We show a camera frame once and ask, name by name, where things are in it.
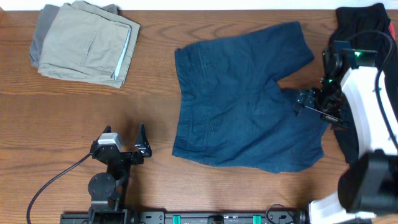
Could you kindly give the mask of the navy blue shorts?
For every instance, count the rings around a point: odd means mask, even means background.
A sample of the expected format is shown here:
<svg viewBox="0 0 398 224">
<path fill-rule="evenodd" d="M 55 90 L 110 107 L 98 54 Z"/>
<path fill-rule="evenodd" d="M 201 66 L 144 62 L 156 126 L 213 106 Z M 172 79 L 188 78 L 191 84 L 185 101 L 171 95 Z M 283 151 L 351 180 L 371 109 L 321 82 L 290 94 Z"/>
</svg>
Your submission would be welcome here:
<svg viewBox="0 0 398 224">
<path fill-rule="evenodd" d="M 172 154 L 272 173 L 313 166 L 328 124 L 310 110 L 296 114 L 299 91 L 279 86 L 313 59 L 297 21 L 177 49 L 182 99 Z"/>
</svg>

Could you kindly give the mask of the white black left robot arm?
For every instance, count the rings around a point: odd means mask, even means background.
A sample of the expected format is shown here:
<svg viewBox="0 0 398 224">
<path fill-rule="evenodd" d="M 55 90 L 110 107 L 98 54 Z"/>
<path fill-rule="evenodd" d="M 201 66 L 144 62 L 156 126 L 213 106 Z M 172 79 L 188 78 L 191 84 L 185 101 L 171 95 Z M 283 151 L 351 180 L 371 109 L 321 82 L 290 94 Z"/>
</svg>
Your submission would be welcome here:
<svg viewBox="0 0 398 224">
<path fill-rule="evenodd" d="M 152 149 L 147 140 L 144 124 L 139 125 L 134 152 L 122 151 L 122 140 L 118 133 L 113 133 L 107 126 L 97 140 L 93 141 L 90 155 L 93 159 L 107 165 L 106 172 L 94 175 L 89 184 L 91 195 L 89 209 L 90 223 L 139 223 L 139 215 L 126 208 L 127 187 L 130 170 L 134 165 L 141 165 L 144 159 L 152 156 Z"/>
</svg>

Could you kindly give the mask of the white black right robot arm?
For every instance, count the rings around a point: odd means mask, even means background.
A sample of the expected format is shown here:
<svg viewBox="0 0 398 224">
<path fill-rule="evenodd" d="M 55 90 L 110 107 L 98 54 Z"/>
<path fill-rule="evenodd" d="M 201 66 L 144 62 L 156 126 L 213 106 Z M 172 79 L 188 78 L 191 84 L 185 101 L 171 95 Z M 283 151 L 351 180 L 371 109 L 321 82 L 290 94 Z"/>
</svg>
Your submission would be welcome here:
<svg viewBox="0 0 398 224">
<path fill-rule="evenodd" d="M 347 103 L 358 140 L 358 160 L 340 177 L 336 192 L 308 204 L 307 223 L 349 223 L 397 213 L 397 120 L 375 50 L 335 41 L 323 51 L 321 89 L 302 90 L 294 110 L 307 108 L 340 127 Z"/>
</svg>

